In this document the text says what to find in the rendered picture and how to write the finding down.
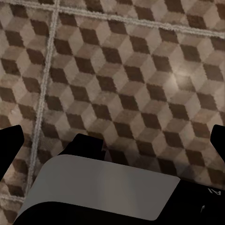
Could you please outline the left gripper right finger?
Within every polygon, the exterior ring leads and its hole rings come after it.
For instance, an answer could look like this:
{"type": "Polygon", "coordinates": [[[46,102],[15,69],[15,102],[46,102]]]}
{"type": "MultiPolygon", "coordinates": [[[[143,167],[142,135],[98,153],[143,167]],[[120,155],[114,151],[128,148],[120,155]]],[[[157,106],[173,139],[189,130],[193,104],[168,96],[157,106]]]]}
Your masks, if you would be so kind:
{"type": "Polygon", "coordinates": [[[214,125],[210,141],[221,158],[225,161],[225,126],[214,125]]]}

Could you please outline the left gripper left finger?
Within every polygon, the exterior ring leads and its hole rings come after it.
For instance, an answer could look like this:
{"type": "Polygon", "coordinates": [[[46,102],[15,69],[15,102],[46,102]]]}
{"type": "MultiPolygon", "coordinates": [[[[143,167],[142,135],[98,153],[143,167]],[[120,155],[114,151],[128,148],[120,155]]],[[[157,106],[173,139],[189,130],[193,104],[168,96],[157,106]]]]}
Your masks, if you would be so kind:
{"type": "Polygon", "coordinates": [[[0,130],[0,180],[24,144],[23,130],[20,125],[0,130]]]}

